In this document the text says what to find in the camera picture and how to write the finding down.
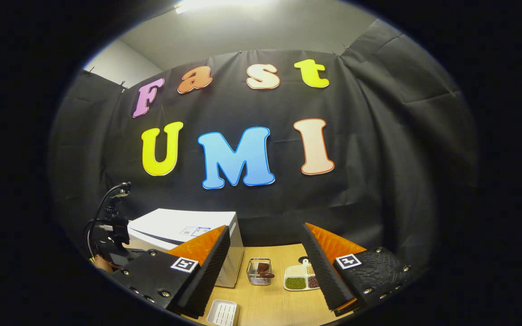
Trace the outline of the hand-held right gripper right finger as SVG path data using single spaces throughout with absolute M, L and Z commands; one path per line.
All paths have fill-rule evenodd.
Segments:
M 422 274 L 383 246 L 364 248 L 310 223 L 303 223 L 300 241 L 337 316 L 389 301 Z

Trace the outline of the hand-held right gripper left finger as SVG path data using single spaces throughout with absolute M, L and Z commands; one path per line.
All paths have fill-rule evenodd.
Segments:
M 146 250 L 111 274 L 120 286 L 160 310 L 203 316 L 230 248 L 222 225 L 172 250 Z

